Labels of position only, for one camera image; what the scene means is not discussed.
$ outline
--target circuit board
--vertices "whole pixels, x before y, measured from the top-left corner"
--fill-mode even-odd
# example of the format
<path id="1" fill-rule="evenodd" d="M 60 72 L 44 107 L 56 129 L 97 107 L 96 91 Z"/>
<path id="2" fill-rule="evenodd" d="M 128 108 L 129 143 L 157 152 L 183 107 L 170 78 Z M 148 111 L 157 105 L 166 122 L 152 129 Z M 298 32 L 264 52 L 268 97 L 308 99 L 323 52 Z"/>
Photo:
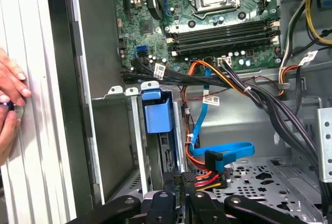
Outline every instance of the circuit board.
<path id="1" fill-rule="evenodd" d="M 139 7 L 130 5 L 130 16 L 124 10 L 124 0 L 115 0 L 122 68 L 130 70 L 131 60 L 136 57 L 137 46 L 148 47 L 148 52 L 142 59 L 152 70 L 155 63 L 160 63 L 167 68 L 186 73 L 191 61 L 206 57 L 209 57 L 216 65 L 219 63 L 218 58 L 227 59 L 236 71 L 278 67 L 280 59 L 276 49 L 280 45 L 279 37 L 273 43 L 253 48 L 234 47 L 227 51 L 211 51 L 185 56 L 174 56 L 169 50 L 169 36 L 167 37 L 169 33 L 195 33 L 237 24 L 278 20 L 277 0 L 268 0 L 263 10 L 260 9 L 261 1 L 266 0 L 239 0 L 239 7 L 229 12 L 194 14 L 192 0 L 165 0 L 163 19 L 155 20 L 148 11 L 145 0 L 142 0 L 142 5 Z"/>

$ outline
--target fingernail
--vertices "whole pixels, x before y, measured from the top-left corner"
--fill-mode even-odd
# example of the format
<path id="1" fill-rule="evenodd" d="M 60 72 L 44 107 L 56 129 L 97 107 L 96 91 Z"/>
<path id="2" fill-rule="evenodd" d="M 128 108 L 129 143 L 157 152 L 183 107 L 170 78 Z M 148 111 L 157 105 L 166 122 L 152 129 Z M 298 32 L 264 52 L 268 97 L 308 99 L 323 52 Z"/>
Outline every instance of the fingernail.
<path id="1" fill-rule="evenodd" d="M 20 80 L 25 80 L 26 79 L 26 77 L 23 73 L 18 73 L 17 75 L 20 78 Z"/>
<path id="2" fill-rule="evenodd" d="M 18 100 L 17 100 L 17 105 L 18 105 L 18 106 L 24 106 L 24 105 L 25 105 L 25 101 L 24 101 L 24 99 L 22 99 L 22 98 L 18 99 Z"/>
<path id="3" fill-rule="evenodd" d="M 9 102 L 10 98 L 3 94 L 3 95 L 0 96 L 0 101 L 1 102 Z"/>
<path id="4" fill-rule="evenodd" d="M 25 96 L 25 97 L 29 97 L 29 96 L 31 95 L 31 91 L 30 91 L 28 88 L 24 88 L 24 89 L 22 90 L 22 94 L 23 94 L 23 96 Z"/>

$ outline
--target blue sata port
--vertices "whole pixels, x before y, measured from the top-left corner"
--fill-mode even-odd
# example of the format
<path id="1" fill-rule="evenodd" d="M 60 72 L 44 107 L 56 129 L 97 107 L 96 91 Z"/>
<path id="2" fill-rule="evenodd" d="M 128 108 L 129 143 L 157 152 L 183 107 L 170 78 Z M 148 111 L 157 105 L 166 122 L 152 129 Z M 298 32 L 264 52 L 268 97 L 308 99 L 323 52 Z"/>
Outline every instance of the blue sata port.
<path id="1" fill-rule="evenodd" d="M 147 45 L 136 46 L 136 54 L 138 57 L 147 57 L 149 55 Z"/>
<path id="2" fill-rule="evenodd" d="M 136 46 L 136 52 L 147 51 L 147 45 Z"/>

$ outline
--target human hand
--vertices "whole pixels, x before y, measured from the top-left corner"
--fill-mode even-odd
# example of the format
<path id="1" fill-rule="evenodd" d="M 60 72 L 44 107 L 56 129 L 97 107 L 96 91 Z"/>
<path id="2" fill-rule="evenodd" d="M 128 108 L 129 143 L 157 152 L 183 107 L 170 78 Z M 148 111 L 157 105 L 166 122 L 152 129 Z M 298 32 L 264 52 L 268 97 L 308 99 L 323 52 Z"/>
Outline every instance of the human hand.
<path id="1" fill-rule="evenodd" d="M 3 165 L 11 151 L 21 120 L 8 107 L 0 106 L 0 166 Z"/>
<path id="2" fill-rule="evenodd" d="M 18 106 L 23 106 L 23 97 L 31 96 L 31 91 L 23 80 L 25 76 L 22 70 L 0 48 L 0 103 L 12 101 Z"/>

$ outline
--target capacitor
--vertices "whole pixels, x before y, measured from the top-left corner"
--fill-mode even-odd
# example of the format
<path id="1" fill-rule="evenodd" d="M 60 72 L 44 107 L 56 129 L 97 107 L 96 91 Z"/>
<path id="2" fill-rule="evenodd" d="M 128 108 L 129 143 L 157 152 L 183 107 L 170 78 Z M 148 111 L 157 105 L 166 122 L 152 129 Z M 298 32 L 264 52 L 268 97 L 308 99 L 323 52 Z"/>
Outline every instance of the capacitor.
<path id="1" fill-rule="evenodd" d="M 212 19 L 212 23 L 213 23 L 213 25 L 214 26 L 216 26 L 217 24 L 218 24 L 218 18 L 217 17 L 214 17 L 213 19 Z"/>
<path id="2" fill-rule="evenodd" d="M 271 2 L 272 0 L 265 0 L 265 6 L 268 6 Z"/>
<path id="3" fill-rule="evenodd" d="M 219 24 L 222 24 L 224 22 L 225 18 L 223 16 L 220 16 L 218 21 L 219 21 Z"/>

